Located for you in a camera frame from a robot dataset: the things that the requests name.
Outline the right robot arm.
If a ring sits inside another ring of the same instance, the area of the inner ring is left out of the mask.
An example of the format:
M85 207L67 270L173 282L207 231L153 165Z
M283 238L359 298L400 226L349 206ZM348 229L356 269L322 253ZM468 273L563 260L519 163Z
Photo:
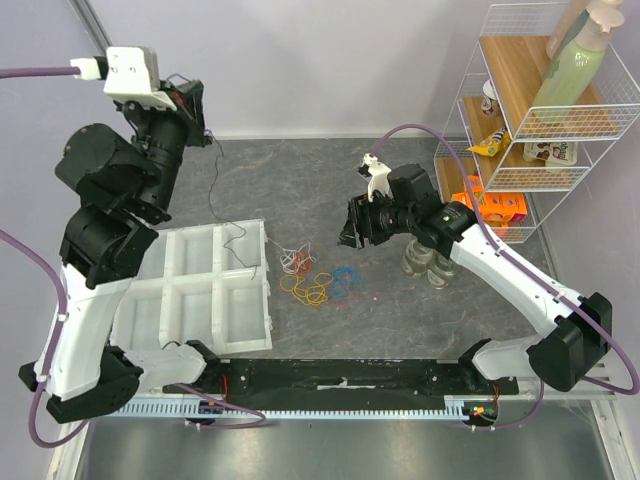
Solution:
M612 305L599 293L584 297L545 275L504 244L459 202L444 203L417 164L389 169L374 157L358 168L367 193L352 198L339 236L361 249L410 233L421 245L483 279L532 325L534 335L484 340L458 368L467 392L494 380L534 374L551 388L570 391L604 357L609 346L597 332L612 328Z

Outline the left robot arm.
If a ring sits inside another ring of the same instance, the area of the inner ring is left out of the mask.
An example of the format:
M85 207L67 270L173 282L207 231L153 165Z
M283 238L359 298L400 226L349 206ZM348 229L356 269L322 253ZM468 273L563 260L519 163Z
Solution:
M60 424L111 414L134 395L187 384L208 393L219 382L213 352L198 340L133 351L110 341L116 311L157 239L188 147L211 143L203 113L204 86L162 81L166 109L124 100L117 109L134 127L125 139L102 123L67 141L55 173L80 199L60 247L68 300L53 330L52 356L23 365L31 391L47 381L47 411Z

